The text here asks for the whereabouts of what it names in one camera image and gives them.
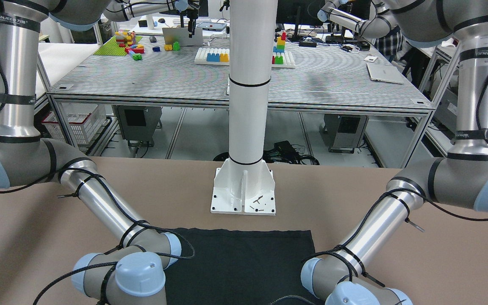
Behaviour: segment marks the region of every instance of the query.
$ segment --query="floor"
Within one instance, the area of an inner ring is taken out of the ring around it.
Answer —
[[[229,150],[227,110],[163,108],[162,112],[162,127],[153,134],[153,147],[128,147],[117,130],[101,156],[211,161]],[[313,155],[321,165],[378,167],[365,143],[352,154],[329,152],[322,124],[322,114],[269,111],[265,149],[272,149],[278,141],[289,141],[299,153]]]

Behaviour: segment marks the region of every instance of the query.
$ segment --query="white crate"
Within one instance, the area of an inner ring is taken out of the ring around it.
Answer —
[[[76,143],[81,145],[89,144],[95,133],[106,120],[105,107],[97,104],[64,104],[64,111],[67,114],[71,131],[76,138]],[[65,141],[60,124],[54,112],[41,122],[53,139]]]
[[[219,49],[219,48],[199,48],[197,54],[195,55],[195,63],[196,64],[212,64],[214,66],[228,66],[229,62],[214,62],[214,61],[207,61],[207,55],[209,53],[213,54],[228,54],[229,61],[231,61],[231,54],[229,49]],[[293,54],[291,52],[283,52],[283,53],[272,53],[272,56],[282,56],[283,64],[272,64],[273,68],[296,68],[295,59],[293,58]]]

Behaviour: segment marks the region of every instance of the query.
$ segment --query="laptop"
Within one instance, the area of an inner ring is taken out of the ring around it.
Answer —
[[[163,37],[166,44],[173,44],[176,41],[181,46],[202,46],[203,45],[203,29],[195,28],[195,35],[189,37],[188,28],[163,28]]]
[[[391,64],[374,64],[367,62],[370,79],[375,81],[385,81],[386,83],[404,83],[403,76],[397,67]]]

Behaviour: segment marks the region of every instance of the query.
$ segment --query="green lego baseplate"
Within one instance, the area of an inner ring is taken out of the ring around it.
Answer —
[[[142,36],[136,36],[137,43],[141,41]],[[128,54],[125,52],[125,48],[121,48],[116,43],[116,37],[112,37],[109,41],[103,44],[99,50],[95,51],[93,55],[102,55],[102,56],[127,56]]]

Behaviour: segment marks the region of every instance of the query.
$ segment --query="brown table surface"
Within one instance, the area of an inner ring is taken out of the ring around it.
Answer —
[[[277,216],[211,214],[216,162],[95,158],[99,171],[152,224],[228,230],[311,230],[316,250],[344,238],[385,189],[395,169],[271,164]],[[62,186],[36,185],[0,195],[0,305],[27,305],[84,254],[118,242]],[[485,217],[459,208],[452,211]],[[488,222],[468,222],[426,204],[366,267],[414,304],[488,304]],[[41,300],[50,305],[91,305],[70,280]]]

